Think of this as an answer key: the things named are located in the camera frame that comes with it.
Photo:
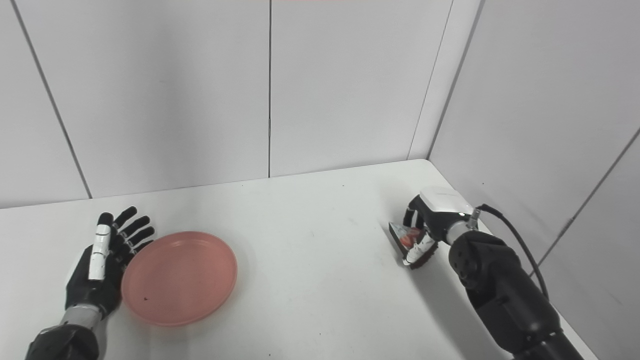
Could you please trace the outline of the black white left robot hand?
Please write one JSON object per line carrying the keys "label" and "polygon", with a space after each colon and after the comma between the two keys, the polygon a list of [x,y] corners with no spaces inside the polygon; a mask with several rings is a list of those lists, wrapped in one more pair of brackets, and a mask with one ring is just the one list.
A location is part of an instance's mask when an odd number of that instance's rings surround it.
{"label": "black white left robot hand", "polygon": [[85,248],[66,285],[65,308],[94,306],[105,319],[122,300],[121,285],[134,257],[151,243],[155,229],[149,216],[130,206],[114,216],[98,217],[93,241]]}

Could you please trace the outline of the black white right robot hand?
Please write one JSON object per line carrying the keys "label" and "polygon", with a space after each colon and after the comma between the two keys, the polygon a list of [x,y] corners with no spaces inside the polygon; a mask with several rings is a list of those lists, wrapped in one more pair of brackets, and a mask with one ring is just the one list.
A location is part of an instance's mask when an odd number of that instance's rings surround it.
{"label": "black white right robot hand", "polygon": [[452,245],[462,234],[478,230],[478,212],[454,189],[424,187],[410,200],[398,237],[402,262],[411,269],[425,264],[440,243]]}

